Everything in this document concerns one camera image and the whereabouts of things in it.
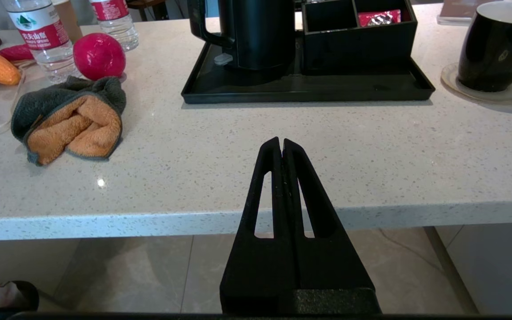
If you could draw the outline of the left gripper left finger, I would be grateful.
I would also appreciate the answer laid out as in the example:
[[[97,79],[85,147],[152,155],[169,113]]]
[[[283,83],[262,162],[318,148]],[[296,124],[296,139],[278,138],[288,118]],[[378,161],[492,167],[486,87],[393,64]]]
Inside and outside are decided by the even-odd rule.
[[[255,235],[264,176],[272,176],[272,239]],[[220,283],[224,313],[288,313],[293,252],[282,181],[282,153],[274,137],[259,149],[240,224]]]

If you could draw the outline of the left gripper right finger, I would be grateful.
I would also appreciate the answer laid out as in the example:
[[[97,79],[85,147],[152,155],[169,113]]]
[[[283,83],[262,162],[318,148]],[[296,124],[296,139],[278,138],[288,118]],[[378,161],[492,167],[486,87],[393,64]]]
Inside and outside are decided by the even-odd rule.
[[[376,289],[304,149],[285,139],[297,314],[381,314]]]

